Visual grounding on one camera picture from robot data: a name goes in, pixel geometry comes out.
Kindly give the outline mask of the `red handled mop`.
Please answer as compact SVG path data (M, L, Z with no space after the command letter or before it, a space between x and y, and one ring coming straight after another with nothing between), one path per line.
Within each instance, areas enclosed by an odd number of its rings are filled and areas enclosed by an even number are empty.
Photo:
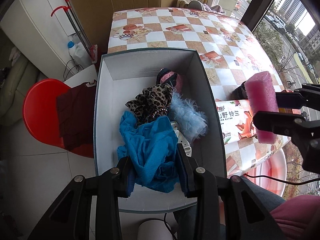
M69 0L65 0L66 5L62 5L59 7L56 7L51 12L51 17L56 13L56 11L62 9L67 16L72 28L74 29L76 35L78 36L80 42L84 46L85 50L87 51L89 57L91 58L91 61L93 64L97 63L98 60L98 45L97 44L91 44L89 41L89 38L87 37L84 28L82 27L78 17L76 16L76 13L70 3Z

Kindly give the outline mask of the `dark maroon scrunchie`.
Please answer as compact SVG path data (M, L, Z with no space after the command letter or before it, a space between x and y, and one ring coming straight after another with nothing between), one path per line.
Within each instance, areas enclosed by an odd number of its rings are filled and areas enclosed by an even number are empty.
M231 99L232 100L247 100L247 93L245 89L245 81L237 87L235 90L231 93Z

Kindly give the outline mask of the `cream polka dot scrunchie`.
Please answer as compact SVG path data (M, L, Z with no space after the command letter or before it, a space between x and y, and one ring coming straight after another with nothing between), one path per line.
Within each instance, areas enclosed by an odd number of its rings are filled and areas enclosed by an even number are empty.
M182 144L186 156L191 157L192 156L192 148L189 144L189 141L184 137L184 135L180 131L179 124L175 121L172 121L171 126L176 134L176 137L178 138L178 143Z

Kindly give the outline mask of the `checkered patterned tablecloth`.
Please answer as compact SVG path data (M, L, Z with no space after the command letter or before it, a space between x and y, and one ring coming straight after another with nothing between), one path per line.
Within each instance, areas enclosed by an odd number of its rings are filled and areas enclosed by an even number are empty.
M198 52L216 102L232 100L232 91L258 72L271 74L276 92L284 89L253 34L234 18L181 8L140 8L114 13L109 52L162 47ZM225 145L227 173L254 169L287 141L280 135L274 144L261 144L254 136Z

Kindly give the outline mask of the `floral tissue box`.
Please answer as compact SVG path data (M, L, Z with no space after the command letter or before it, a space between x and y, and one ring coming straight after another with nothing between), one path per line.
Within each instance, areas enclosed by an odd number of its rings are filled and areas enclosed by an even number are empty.
M248 100L217 101L216 110L225 145L256 136Z

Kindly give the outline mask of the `red plastic stool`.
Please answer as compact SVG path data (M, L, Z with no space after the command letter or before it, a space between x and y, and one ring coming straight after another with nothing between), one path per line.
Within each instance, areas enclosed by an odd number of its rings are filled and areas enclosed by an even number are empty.
M71 87L59 80L44 79L28 90L22 108L28 132L36 140L64 150L66 149L59 135L56 98L69 88Z

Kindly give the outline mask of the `light blue fluffy fabric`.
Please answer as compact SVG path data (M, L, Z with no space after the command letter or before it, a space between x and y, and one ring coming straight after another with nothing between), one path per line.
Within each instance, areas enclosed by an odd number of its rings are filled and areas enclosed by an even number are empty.
M208 118L198 110L195 100L184 99L174 90L169 111L169 119L180 126L180 131L190 142L204 137L208 132Z

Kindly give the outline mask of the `leopard print scrunchie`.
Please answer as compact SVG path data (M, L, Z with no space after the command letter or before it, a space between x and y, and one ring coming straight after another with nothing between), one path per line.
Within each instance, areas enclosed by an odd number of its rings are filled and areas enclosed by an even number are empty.
M155 121L168 114L173 94L173 87L168 84L154 85L144 88L134 100L125 106L134 114L137 123L142 125Z

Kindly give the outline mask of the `dark red cloth on stool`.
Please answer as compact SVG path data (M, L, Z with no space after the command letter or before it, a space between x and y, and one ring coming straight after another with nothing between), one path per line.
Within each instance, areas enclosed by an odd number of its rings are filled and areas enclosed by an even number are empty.
M93 157L93 121L97 83L84 82L56 98L59 135L66 150Z

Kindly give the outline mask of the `grey open cardboard box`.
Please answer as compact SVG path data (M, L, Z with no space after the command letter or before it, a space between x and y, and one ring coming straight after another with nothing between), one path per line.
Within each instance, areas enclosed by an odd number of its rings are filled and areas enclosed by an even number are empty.
M191 143L191 156L213 175L227 176L219 115L198 53L144 48L106 54L101 58L95 100L95 169L100 175L119 159L131 158L133 171L125 187L129 197L118 199L121 212L165 213L196 204L196 198L187 198L181 190L175 167L180 143L168 117L171 94L159 107L143 103L142 118L126 105L145 89L155 89L163 68L183 77L182 97L207 118L206 134Z

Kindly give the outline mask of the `white plastic bottle blue cap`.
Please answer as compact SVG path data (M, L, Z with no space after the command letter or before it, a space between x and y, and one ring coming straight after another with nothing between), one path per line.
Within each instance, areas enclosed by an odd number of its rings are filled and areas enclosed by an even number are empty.
M69 50L69 55L76 62L76 64L80 64L84 68L87 68L92 64L92 60L81 42L74 43L73 41L69 41L67 43L67 47Z

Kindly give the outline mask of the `green sofa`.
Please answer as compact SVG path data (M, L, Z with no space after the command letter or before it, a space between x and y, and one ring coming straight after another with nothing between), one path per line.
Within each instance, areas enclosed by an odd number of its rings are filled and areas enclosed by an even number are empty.
M28 90L36 83L39 70L24 55L11 67L1 88L1 125L11 126L22 118Z

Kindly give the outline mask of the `pink knitted sock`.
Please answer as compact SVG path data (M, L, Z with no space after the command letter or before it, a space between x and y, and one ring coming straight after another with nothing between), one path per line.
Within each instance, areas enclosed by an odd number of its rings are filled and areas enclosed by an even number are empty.
M168 68L162 68L157 75L156 84L169 84L180 93L183 87L183 77Z

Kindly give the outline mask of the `white cabinet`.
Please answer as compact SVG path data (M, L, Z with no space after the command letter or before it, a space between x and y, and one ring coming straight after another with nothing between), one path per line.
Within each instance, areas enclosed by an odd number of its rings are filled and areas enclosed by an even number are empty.
M1 20L11 42L45 76L65 80L82 70L69 55L69 37L48 0L15 0Z

